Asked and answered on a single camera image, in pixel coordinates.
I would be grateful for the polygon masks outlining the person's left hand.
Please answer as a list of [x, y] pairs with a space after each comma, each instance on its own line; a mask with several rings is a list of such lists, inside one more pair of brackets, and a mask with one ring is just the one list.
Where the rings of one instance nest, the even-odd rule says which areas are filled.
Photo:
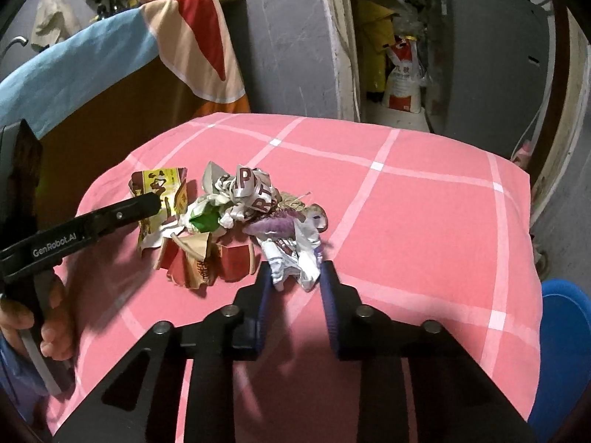
[[[1, 297], [1, 332], [8, 345], [18, 354], [28, 359], [28, 353], [19, 336], [20, 330], [34, 325], [33, 313], [24, 305]], [[75, 350], [74, 322], [66, 288], [61, 279], [54, 275], [49, 294], [48, 311], [41, 327], [40, 352], [55, 361], [70, 359]]]

